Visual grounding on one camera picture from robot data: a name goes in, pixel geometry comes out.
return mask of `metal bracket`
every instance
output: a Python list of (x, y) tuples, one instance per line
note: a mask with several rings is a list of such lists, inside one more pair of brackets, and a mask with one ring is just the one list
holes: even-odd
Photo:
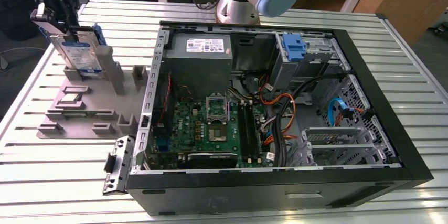
[(113, 151), (108, 154), (104, 171), (103, 195), (127, 194), (125, 184), (128, 180), (135, 137), (124, 136), (115, 142)]

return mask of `orange wire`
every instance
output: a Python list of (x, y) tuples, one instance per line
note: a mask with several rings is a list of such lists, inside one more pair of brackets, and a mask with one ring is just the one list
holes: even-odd
[[(293, 135), (284, 135), (283, 136), (285, 139), (293, 139), (293, 138), (297, 138), (297, 136), (293, 136)], [(267, 140), (264, 140), (264, 145), (268, 145), (273, 142), (273, 136), (269, 136), (267, 138)]]
[[(264, 86), (265, 86), (265, 84), (268, 83), (268, 81), (269, 81), (269, 76), (267, 76), (267, 80), (264, 81), (264, 85), (260, 87), (260, 89), (259, 89), (259, 97), (260, 97), (260, 101), (261, 101), (261, 103), (263, 104), (265, 104), (265, 105), (273, 105), (275, 103), (277, 103), (279, 102), (279, 100), (283, 98), (283, 97), (288, 97), (289, 99), (291, 99), (291, 103), (292, 103), (292, 117), (291, 117), (291, 119), (289, 119), (289, 122), (288, 122), (288, 124), (287, 124), (287, 127), (284, 128), (284, 129), (281, 129), (281, 133), (285, 133), (287, 131), (288, 131), (288, 129), (291, 128), (291, 126), (292, 126), (292, 122), (293, 122), (293, 120), (295, 120), (295, 118), (296, 118), (296, 103), (295, 103), (295, 98), (292, 97), (292, 95), (291, 94), (288, 94), (288, 93), (283, 93), (283, 94), (280, 94), (280, 95), (277, 95), (277, 97), (273, 99), (273, 100), (271, 100), (271, 101), (267, 101), (267, 100), (264, 100), (264, 98), (263, 98), (263, 88), (264, 88)], [(284, 137), (285, 138), (297, 138), (296, 136), (291, 136), (291, 135), (284, 135)], [(267, 138), (267, 140), (264, 141), (264, 144), (265, 145), (268, 145), (269, 143), (272, 143), (273, 142), (273, 136), (271, 135), (268, 138)]]

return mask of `sticker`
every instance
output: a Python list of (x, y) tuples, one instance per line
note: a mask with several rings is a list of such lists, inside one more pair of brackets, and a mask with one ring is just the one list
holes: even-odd
[(223, 39), (188, 39), (187, 40), (187, 52), (224, 52), (224, 40)]
[(272, 91), (272, 89), (273, 89), (273, 87), (272, 87), (268, 83), (264, 85), (264, 87), (265, 87), (269, 91)]
[(267, 154), (265, 156), (267, 156), (265, 158), (267, 158), (268, 160), (271, 160), (271, 161), (275, 160), (275, 153), (268, 152), (268, 154)]
[(76, 69), (85, 73), (101, 72), (100, 63), (95, 55), (91, 54), (91, 45), (88, 43), (63, 42), (71, 62)]

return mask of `floor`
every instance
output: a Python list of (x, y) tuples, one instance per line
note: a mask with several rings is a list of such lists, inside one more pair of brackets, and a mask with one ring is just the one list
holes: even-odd
[[(47, 49), (48, 42), (40, 34), (27, 41), (12, 41), (0, 32), (0, 52), (20, 47)], [(0, 119), (15, 101), (43, 53), (44, 51), (39, 49), (17, 49), (1, 54), (3, 58), (8, 61), (9, 66), (5, 70), (0, 71)]]

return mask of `power supply label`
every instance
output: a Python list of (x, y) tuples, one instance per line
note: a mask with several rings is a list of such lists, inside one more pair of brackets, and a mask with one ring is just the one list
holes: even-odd
[(187, 52), (224, 52), (224, 40), (188, 39)]

